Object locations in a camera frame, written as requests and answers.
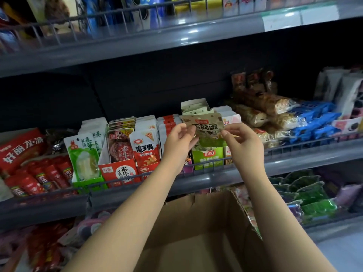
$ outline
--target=right hand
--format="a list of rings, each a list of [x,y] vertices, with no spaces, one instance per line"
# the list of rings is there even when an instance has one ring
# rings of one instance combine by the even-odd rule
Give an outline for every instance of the right hand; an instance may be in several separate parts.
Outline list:
[[[264,145],[251,128],[243,123],[232,123],[226,125],[221,134],[242,178],[266,174]]]

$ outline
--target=left hand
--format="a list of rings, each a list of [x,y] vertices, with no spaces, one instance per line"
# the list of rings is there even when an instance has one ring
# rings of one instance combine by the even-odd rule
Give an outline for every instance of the left hand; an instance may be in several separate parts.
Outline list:
[[[180,123],[174,127],[166,139],[161,162],[175,169],[175,176],[182,171],[188,152],[199,140],[199,137],[194,137],[195,130],[194,125],[187,128],[185,123]]]

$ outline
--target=hand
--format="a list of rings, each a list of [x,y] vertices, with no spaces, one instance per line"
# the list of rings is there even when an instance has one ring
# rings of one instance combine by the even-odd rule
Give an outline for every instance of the hand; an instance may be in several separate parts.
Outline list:
[[[188,152],[197,143],[199,137],[194,137],[196,127],[185,123],[176,125],[166,139],[162,163],[167,163],[168,168],[175,169],[177,176],[183,169]]]
[[[266,173],[264,145],[251,128],[243,123],[233,123],[226,125],[221,134],[242,178]]]

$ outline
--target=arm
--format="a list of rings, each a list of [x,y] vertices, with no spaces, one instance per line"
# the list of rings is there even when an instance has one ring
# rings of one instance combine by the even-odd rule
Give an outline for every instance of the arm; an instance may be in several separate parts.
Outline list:
[[[175,177],[198,138],[195,126],[176,125],[163,160],[136,191],[91,236],[63,272],[132,272]]]
[[[336,272],[267,178],[264,147],[259,137],[243,123],[227,125],[225,130],[222,135],[247,187],[258,229],[275,270]]]

